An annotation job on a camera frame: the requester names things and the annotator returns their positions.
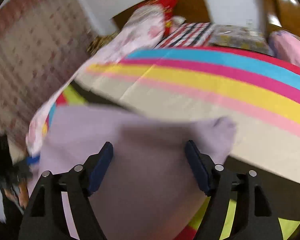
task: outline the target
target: black and red striped fabric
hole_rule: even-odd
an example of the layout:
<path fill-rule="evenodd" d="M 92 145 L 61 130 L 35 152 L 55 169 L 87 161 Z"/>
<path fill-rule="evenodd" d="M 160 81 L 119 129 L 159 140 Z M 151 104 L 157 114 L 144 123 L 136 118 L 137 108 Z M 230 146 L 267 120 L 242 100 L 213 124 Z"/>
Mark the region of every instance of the black and red striped fabric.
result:
<path fill-rule="evenodd" d="M 202 46 L 212 34 L 212 23 L 184 23 L 175 32 L 159 42 L 155 47 L 197 47 Z"/>

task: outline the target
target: floral curtain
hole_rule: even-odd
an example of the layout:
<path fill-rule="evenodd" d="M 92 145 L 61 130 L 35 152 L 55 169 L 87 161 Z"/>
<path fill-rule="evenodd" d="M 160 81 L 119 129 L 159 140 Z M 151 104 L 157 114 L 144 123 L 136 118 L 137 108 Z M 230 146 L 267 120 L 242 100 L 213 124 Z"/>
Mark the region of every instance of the floral curtain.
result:
<path fill-rule="evenodd" d="M 88 59 L 95 35 L 77 0 L 0 8 L 0 128 L 19 146 L 35 111 Z"/>

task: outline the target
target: purple fabric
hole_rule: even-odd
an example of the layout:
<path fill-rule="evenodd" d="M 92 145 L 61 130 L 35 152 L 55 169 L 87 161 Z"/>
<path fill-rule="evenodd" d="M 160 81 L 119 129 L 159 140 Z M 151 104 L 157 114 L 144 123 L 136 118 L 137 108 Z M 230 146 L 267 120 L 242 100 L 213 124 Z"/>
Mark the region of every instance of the purple fabric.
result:
<path fill-rule="evenodd" d="M 167 123 L 114 107 L 58 107 L 41 150 L 39 174 L 67 172 L 106 141 L 114 157 L 90 203 L 108 240 L 173 239 L 205 195 L 183 152 L 192 139 L 215 163 L 229 154 L 235 124 L 228 118 Z M 38 178 L 29 185 L 32 192 Z M 76 231 L 64 202 L 71 236 Z"/>

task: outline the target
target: blue stripe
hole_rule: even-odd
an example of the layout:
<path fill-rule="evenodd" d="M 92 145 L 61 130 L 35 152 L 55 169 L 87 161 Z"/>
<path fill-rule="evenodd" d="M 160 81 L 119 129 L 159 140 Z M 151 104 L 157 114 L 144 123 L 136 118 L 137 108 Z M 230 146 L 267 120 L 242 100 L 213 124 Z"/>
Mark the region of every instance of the blue stripe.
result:
<path fill-rule="evenodd" d="M 52 118 L 53 118 L 54 111 L 56 110 L 56 108 L 57 108 L 57 105 L 56 105 L 56 103 L 54 103 L 49 112 L 49 127 L 51 127 Z"/>
<path fill-rule="evenodd" d="M 154 49 L 139 50 L 131 53 L 127 58 L 164 58 L 223 65 L 260 74 L 300 90 L 300 75 L 262 60 L 232 53 L 200 49 Z"/>

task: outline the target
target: black device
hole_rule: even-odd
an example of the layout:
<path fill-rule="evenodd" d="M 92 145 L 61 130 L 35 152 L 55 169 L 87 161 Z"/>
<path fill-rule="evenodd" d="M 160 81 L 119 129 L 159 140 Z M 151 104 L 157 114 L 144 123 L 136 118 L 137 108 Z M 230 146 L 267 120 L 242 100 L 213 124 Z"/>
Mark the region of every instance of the black device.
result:
<path fill-rule="evenodd" d="M 92 211 L 88 197 L 99 189 L 114 154 L 106 142 L 99 154 L 69 172 L 44 171 L 26 208 L 19 240 L 68 240 L 61 192 L 68 193 L 71 212 L 80 240 L 106 240 Z M 201 154 L 193 141 L 185 146 L 186 158 L 200 190 L 211 196 L 195 240 L 219 240 L 226 219 L 230 194 L 238 194 L 231 240 L 282 240 L 278 217 L 271 209 L 255 171 L 236 174 L 221 164 L 215 165 Z"/>

